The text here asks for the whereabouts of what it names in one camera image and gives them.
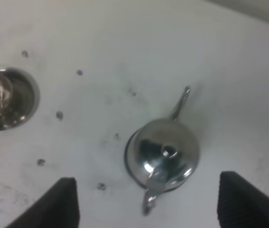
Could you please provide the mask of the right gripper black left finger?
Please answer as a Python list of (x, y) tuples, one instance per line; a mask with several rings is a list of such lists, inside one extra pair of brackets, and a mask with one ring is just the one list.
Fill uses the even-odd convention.
[(59, 179), (28, 210), (11, 222), (9, 228), (77, 228), (80, 210), (75, 178)]

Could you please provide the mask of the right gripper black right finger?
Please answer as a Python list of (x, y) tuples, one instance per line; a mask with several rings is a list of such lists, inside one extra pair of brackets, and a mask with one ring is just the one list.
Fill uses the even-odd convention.
[(221, 228), (269, 228), (269, 197), (238, 173), (223, 171), (217, 217)]

